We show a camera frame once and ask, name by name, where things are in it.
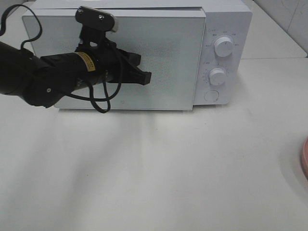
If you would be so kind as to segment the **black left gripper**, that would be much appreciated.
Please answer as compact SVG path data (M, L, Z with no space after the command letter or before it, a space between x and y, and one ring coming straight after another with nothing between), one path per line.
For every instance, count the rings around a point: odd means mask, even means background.
M138 68L141 55L118 49L116 43L106 37L106 33L82 26L76 51L92 56L97 69L109 70L110 77L107 79L109 83L119 83L122 70L122 83L143 86L149 84L152 73Z

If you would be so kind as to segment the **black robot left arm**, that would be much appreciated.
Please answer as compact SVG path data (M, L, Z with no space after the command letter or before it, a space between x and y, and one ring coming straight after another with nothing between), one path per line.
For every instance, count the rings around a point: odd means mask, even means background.
M83 25L81 43L72 53L36 57L31 51L0 45L0 92L32 106L49 108L63 97L87 101L100 113L121 85L147 85L151 73L139 69L141 56L118 49L106 37L109 27Z

